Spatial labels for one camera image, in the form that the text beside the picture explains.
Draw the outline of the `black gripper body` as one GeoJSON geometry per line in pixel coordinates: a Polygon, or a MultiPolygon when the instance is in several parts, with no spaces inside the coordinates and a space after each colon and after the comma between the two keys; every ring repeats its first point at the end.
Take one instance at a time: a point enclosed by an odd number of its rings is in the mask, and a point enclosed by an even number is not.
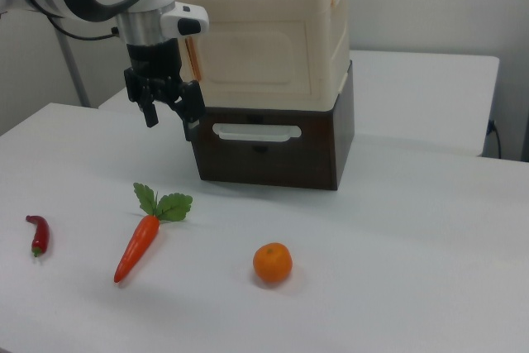
{"type": "Polygon", "coordinates": [[[126,91],[141,110],[143,101],[166,104],[183,120],[200,119],[206,113],[202,91],[196,80],[180,76],[179,43],[168,40],[157,45],[129,45],[131,67],[124,71],[126,91]]]}

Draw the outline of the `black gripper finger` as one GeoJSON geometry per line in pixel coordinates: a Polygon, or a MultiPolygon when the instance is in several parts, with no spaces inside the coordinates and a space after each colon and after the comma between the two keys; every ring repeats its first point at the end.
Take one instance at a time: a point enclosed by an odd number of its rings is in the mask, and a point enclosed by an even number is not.
{"type": "Polygon", "coordinates": [[[186,141],[194,141],[198,134],[199,120],[192,118],[184,118],[183,123],[183,132],[186,141]]]}
{"type": "Polygon", "coordinates": [[[141,111],[144,114],[145,124],[148,127],[156,126],[159,123],[155,104],[151,100],[147,99],[142,102],[141,111]]]}

